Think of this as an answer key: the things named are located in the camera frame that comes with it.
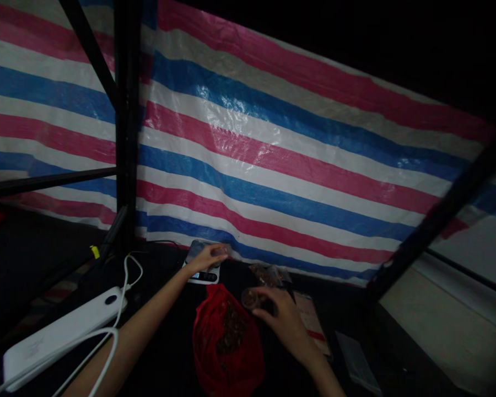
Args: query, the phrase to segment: human hand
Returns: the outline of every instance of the human hand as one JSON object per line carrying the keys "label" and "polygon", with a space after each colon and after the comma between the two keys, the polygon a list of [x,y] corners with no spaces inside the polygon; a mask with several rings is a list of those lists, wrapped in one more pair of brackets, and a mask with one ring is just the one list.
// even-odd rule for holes
{"label": "human hand", "polygon": [[277,317],[270,315],[263,309],[254,309],[252,314],[268,324],[296,360],[308,367],[314,361],[323,358],[320,350],[307,333],[298,308],[287,291],[268,287],[256,287],[251,290],[269,298],[276,305]]}
{"label": "human hand", "polygon": [[211,265],[226,259],[228,257],[227,255],[211,256],[212,252],[222,248],[224,245],[225,244],[206,245],[191,262],[184,266],[183,269],[187,269],[187,272],[190,273],[189,277],[191,277],[192,275],[209,268]]}

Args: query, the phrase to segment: white charging cable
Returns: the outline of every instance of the white charging cable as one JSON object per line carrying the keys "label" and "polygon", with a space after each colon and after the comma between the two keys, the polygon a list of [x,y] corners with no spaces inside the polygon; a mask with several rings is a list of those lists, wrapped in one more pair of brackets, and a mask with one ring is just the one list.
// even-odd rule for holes
{"label": "white charging cable", "polygon": [[[140,274],[139,274],[138,278],[132,284],[128,284],[128,267],[127,267],[127,259],[128,258],[131,258],[134,261],[134,263],[136,263],[136,265],[138,265],[138,267],[140,269]],[[142,276],[143,276],[142,265],[139,264],[139,262],[136,260],[135,257],[133,257],[131,255],[131,253],[128,253],[127,256],[125,256],[125,261],[123,262],[123,265],[125,267],[125,281],[123,283],[123,287],[121,287],[122,296],[121,296],[121,301],[120,301],[120,308],[117,311],[116,322],[114,323],[114,325],[112,327],[101,328],[97,331],[90,332],[89,334],[81,336],[81,337],[73,340],[72,342],[66,344],[65,346],[57,349],[55,352],[53,352],[53,354],[46,357],[43,362],[37,363],[37,364],[32,365],[31,367],[28,367],[27,369],[25,369],[22,372],[20,372],[19,374],[17,374],[15,377],[11,378],[7,382],[0,385],[0,393],[3,392],[5,389],[7,389],[11,384],[22,379],[24,376],[26,376],[30,372],[36,370],[38,367],[44,365],[44,363],[47,362],[48,360],[51,360],[55,356],[62,354],[63,351],[66,351],[67,349],[72,349],[72,348],[76,347],[77,345],[81,344],[82,342],[84,342],[85,340],[90,339],[91,337],[106,334],[105,337],[86,356],[86,358],[81,362],[81,364],[79,364],[79,366],[72,372],[72,374],[68,377],[68,379],[66,379],[64,381],[64,383],[61,385],[61,387],[59,387],[59,389],[53,395],[53,397],[58,396],[60,393],[62,393],[62,391],[65,389],[65,387],[68,385],[68,383],[70,383],[70,381],[76,376],[76,374],[88,362],[90,357],[92,355],[94,355],[99,350],[99,348],[105,343],[105,341],[108,339],[109,335],[113,335],[114,339],[112,341],[112,349],[110,350],[110,354],[109,354],[108,358],[106,359],[105,365],[103,366],[103,370],[99,374],[98,379],[95,382],[94,387],[92,387],[92,390],[90,391],[90,394],[88,395],[88,397],[93,397],[95,395],[95,393],[97,393],[97,391],[99,389],[99,385],[103,381],[103,378],[105,377],[105,374],[106,374],[107,370],[109,369],[110,363],[112,362],[112,359],[114,358],[114,354],[116,353],[117,343],[118,343],[118,338],[119,338],[119,334],[118,334],[118,330],[116,329],[116,326],[117,326],[118,322],[120,321],[121,313],[123,311],[123,299],[125,297],[125,292],[130,290],[134,286],[134,284],[136,284],[139,281],[139,279],[142,278]]]}

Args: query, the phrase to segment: tent frame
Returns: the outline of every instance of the tent frame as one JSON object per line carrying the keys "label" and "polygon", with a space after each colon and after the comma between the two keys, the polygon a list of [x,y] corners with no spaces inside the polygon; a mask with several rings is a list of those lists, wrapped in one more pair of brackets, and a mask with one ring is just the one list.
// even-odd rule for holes
{"label": "tent frame", "polygon": [[[60,0],[60,3],[114,107],[116,166],[0,182],[0,197],[115,175],[117,216],[101,246],[100,257],[96,262],[103,264],[112,246],[117,251],[123,252],[131,250],[136,243],[134,225],[136,224],[136,171],[140,127],[138,95],[142,2],[125,0],[114,2],[115,80],[112,78],[79,1]],[[453,183],[446,196],[427,214],[408,239],[401,244],[393,255],[391,264],[379,272],[368,288],[370,301],[377,302],[424,252],[434,255],[433,251],[428,248],[430,243],[495,172],[496,137]],[[494,283],[485,283],[481,276],[447,258],[440,257],[439,259],[496,291]],[[73,270],[75,269],[67,269],[66,273]],[[61,272],[60,276],[65,277],[66,274]]]}

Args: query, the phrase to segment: plastic tarp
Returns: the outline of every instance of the plastic tarp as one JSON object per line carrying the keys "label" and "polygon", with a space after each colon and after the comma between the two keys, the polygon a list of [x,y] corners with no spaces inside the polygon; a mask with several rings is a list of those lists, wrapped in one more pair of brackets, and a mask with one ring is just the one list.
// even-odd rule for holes
{"label": "plastic tarp", "polygon": [[[114,70],[108,1],[83,1]],[[494,134],[186,5],[145,1],[137,234],[365,286]],[[0,179],[114,164],[114,111],[58,2],[0,0]],[[9,201],[108,228],[113,178]],[[496,214],[496,178],[445,230]]]}

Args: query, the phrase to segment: yellow tag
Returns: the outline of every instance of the yellow tag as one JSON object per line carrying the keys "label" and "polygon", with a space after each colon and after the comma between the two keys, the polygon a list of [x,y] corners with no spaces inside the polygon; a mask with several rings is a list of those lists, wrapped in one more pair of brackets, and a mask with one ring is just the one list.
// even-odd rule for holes
{"label": "yellow tag", "polygon": [[99,250],[95,245],[91,245],[90,249],[94,253],[94,258],[99,259]]}

